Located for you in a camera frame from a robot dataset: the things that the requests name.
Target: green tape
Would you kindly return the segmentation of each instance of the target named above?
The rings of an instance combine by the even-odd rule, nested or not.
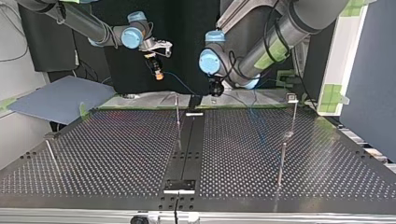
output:
[[[320,101],[319,112],[335,113],[341,101],[341,85],[326,84]]]
[[[271,52],[271,55],[278,62],[281,62],[286,59],[286,53],[288,51],[286,50],[285,46],[283,46],[282,42],[280,42],[279,39],[277,39],[274,42],[274,44],[270,46],[269,50]],[[272,59],[268,56],[267,52],[265,52],[264,55],[262,55],[260,59],[254,64],[254,67],[263,70],[269,67],[273,63],[274,61],[272,61]]]
[[[15,97],[8,98],[6,100],[1,101],[0,102],[0,111],[8,110],[8,106],[12,105],[12,103],[14,103],[15,101],[17,101],[17,98],[15,98]]]
[[[361,8],[364,6],[364,0],[349,0],[346,8],[341,12],[341,17],[358,17],[361,15]]]
[[[81,116],[82,120],[85,120],[90,116],[90,112],[87,111],[84,102],[79,104],[79,115]]]

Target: perforated breadboard table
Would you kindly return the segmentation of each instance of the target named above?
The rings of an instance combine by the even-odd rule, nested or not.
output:
[[[97,111],[2,170],[0,207],[396,215],[396,175],[313,111],[203,112]]]

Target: metal rod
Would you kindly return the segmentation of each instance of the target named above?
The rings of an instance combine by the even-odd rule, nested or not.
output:
[[[46,140],[47,148],[49,149],[49,154],[53,160],[56,160],[55,155],[53,154],[52,147],[50,145],[50,140]]]
[[[176,116],[177,116],[177,127],[180,129],[180,115],[178,113],[178,94],[175,95],[175,106],[176,106]]]
[[[279,175],[277,178],[277,184],[279,186],[282,185],[283,165],[285,163],[285,156],[286,156],[286,145],[287,145],[286,143],[283,143],[282,151],[281,151],[281,155],[280,155]]]
[[[297,114],[297,103],[294,103],[294,112],[293,112],[293,122],[296,120],[296,114]]]

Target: metal bracket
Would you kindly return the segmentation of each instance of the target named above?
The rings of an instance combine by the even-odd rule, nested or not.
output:
[[[148,51],[152,53],[159,54],[163,57],[169,58],[172,55],[172,43],[165,40],[156,40],[153,37],[143,41],[140,45],[139,50]],[[165,54],[156,51],[155,49],[165,49]]]
[[[280,0],[276,10],[283,16],[288,11],[290,0]],[[227,34],[238,22],[240,22],[253,8],[273,7],[276,0],[235,0],[221,15],[216,27]]]
[[[194,194],[195,180],[168,180],[164,194]]]

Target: black wire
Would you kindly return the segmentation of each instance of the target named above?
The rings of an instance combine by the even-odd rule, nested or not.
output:
[[[260,75],[259,77],[247,77],[247,76],[245,76],[245,75],[241,72],[241,69],[239,68],[239,64],[238,64],[237,69],[235,69],[235,68],[233,67],[233,70],[235,71],[235,73],[236,73],[238,76],[240,76],[240,77],[242,77],[242,78],[244,78],[244,79],[247,79],[247,80],[255,80],[255,79],[261,79],[261,78],[267,76],[268,73],[269,73],[272,69],[269,68],[267,72],[265,72],[263,75]]]
[[[93,80],[95,80],[96,82],[99,82],[99,76],[98,76],[98,74],[96,73],[96,71],[95,71],[92,67],[90,67],[89,64],[85,63],[85,62],[82,61],[81,59],[79,60],[79,62],[80,62],[80,64],[84,67],[84,69],[85,69],[85,78],[87,78],[87,75],[89,75]],[[91,70],[91,71],[94,73],[95,77],[88,71],[87,68],[88,68],[89,70]]]
[[[237,102],[241,103],[241,104],[244,105],[246,108],[248,108],[248,105],[245,104],[243,101],[239,100],[238,98],[236,98],[236,97],[234,97],[234,96],[232,96],[232,95],[229,95],[229,94],[227,94],[227,93],[223,93],[223,95],[226,95],[226,96],[229,96],[229,97],[231,97],[231,98],[234,98]]]
[[[312,105],[314,106],[315,110],[318,112],[318,108],[317,108],[317,106],[314,104],[311,95],[309,95],[309,92],[308,92],[308,90],[306,89],[306,86],[305,86],[305,84],[304,84],[303,77],[302,77],[301,74],[300,74],[300,67],[299,67],[298,62],[297,62],[297,53],[296,53],[296,49],[293,49],[293,51],[294,51],[294,58],[293,58],[293,60],[294,60],[294,62],[295,62],[295,64],[296,64],[297,76],[298,76],[298,78],[301,80],[301,84],[303,85],[304,91],[305,91],[306,95],[308,96],[309,101],[311,101],[311,103],[312,103]]]
[[[268,14],[267,21],[266,21],[265,24],[264,24],[264,37],[263,37],[264,47],[265,47],[265,50],[266,50],[266,52],[267,52],[267,54],[268,54],[268,57],[270,57],[270,59],[271,59],[274,63],[283,63],[283,62],[284,62],[284,60],[282,60],[282,61],[277,61],[277,60],[274,58],[274,56],[273,56],[272,53],[271,53],[270,47],[269,47],[269,43],[268,43],[269,40],[267,40],[268,22],[269,22],[269,20],[271,20],[271,17],[272,17],[272,15],[273,15],[273,13],[274,13],[274,11],[275,11],[275,9],[276,9],[276,6],[277,6],[277,4],[279,3],[279,1],[280,1],[280,0],[277,0],[277,1],[274,3],[274,7],[271,9],[270,13]],[[277,35],[277,37],[279,38],[280,42],[282,43],[282,45],[283,45],[283,46],[286,48],[286,50],[287,50],[287,53],[286,53],[285,56],[286,56],[286,57],[289,57],[289,56],[290,56],[290,48],[289,48],[289,45],[288,45],[288,43],[286,42],[285,38],[283,37],[282,33],[280,32],[278,20],[275,21],[275,30],[276,30],[276,35]]]
[[[235,65],[236,65],[235,53],[232,50],[230,50],[230,52],[228,52],[228,58],[229,58],[230,63],[231,63],[231,68],[230,68],[230,70],[227,72],[227,74],[224,76],[224,78],[221,81],[224,81],[224,79],[226,79],[227,77],[230,76],[231,72],[233,71],[233,69],[235,68]]]

